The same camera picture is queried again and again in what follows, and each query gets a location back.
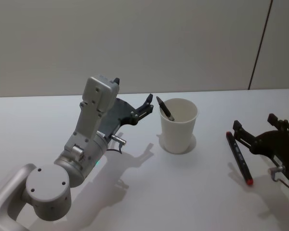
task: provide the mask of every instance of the paper cup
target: paper cup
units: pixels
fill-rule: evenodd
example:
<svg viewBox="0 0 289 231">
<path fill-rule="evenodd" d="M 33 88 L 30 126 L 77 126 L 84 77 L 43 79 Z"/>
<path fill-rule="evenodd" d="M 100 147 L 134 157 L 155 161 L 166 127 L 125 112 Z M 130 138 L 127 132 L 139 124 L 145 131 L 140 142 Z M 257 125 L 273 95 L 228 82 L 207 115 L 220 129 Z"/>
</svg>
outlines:
<svg viewBox="0 0 289 231">
<path fill-rule="evenodd" d="M 168 120 L 159 109 L 164 148 L 170 153 L 183 153 L 191 143 L 198 108 L 186 99 L 170 99 L 164 103 L 174 117 L 174 121 Z"/>
</svg>

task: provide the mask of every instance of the marker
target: marker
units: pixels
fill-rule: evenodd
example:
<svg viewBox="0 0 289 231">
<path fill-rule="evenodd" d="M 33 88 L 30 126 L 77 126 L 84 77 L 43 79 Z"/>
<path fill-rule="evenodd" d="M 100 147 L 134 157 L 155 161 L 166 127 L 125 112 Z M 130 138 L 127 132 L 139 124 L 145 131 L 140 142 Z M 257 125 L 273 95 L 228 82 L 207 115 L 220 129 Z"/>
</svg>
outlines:
<svg viewBox="0 0 289 231">
<path fill-rule="evenodd" d="M 168 108 L 166 107 L 165 103 L 158 96 L 156 97 L 156 99 L 158 100 L 158 104 L 160 108 L 163 110 L 163 112 L 165 113 L 165 115 L 167 116 L 168 120 L 174 121 L 174 118 L 172 114 L 170 113 L 170 111 L 168 110 Z"/>
<path fill-rule="evenodd" d="M 235 138 L 233 137 L 232 133 L 230 131 L 226 132 L 226 137 L 228 140 L 228 143 L 230 145 L 231 151 L 233 153 L 233 156 L 236 159 L 236 163 L 239 166 L 239 169 L 244 177 L 244 180 L 247 185 L 253 185 L 254 181 L 251 177 L 249 167 L 247 166 L 243 155 L 239 149 L 239 146 L 236 143 Z"/>
</svg>

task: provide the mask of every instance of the gray wall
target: gray wall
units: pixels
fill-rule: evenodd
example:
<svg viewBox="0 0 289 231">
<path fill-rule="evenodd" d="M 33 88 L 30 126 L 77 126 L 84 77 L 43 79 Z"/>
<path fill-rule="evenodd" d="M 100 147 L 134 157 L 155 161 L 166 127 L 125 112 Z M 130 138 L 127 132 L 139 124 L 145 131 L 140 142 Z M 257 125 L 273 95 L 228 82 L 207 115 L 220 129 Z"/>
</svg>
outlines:
<svg viewBox="0 0 289 231">
<path fill-rule="evenodd" d="M 0 96 L 247 89 L 270 0 L 0 0 Z"/>
<path fill-rule="evenodd" d="M 273 1 L 251 88 L 289 88 L 289 0 Z"/>
</svg>

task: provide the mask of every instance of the circular joint cap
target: circular joint cap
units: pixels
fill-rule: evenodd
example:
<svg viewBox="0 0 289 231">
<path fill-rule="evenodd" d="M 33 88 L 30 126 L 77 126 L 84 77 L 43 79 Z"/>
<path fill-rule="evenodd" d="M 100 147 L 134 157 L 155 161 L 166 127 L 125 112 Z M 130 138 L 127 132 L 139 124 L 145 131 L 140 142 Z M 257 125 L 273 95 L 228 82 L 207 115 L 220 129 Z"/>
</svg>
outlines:
<svg viewBox="0 0 289 231">
<path fill-rule="evenodd" d="M 59 165 L 38 167 L 28 176 L 26 190 L 34 201 L 55 201 L 70 190 L 68 174 Z"/>
</svg>

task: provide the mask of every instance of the table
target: table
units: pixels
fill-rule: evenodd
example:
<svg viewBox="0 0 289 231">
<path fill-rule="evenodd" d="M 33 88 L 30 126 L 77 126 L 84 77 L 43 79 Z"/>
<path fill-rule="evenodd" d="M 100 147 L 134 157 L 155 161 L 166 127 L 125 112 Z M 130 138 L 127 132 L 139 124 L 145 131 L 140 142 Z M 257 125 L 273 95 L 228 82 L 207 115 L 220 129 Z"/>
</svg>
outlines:
<svg viewBox="0 0 289 231">
<path fill-rule="evenodd" d="M 118 134 L 123 154 L 107 152 L 72 192 L 72 207 L 55 222 L 40 220 L 30 205 L 18 221 L 32 231 L 289 231 L 289 190 L 273 182 L 273 164 L 240 145 L 254 186 L 239 173 L 225 132 L 238 119 L 254 135 L 274 129 L 269 113 L 289 120 L 289 90 L 159 93 L 199 108 L 193 146 L 174 155 L 159 145 L 153 113 Z M 147 94 L 124 94 L 134 107 Z M 0 182 L 26 163 L 51 164 L 73 132 L 80 96 L 0 98 Z"/>
</svg>

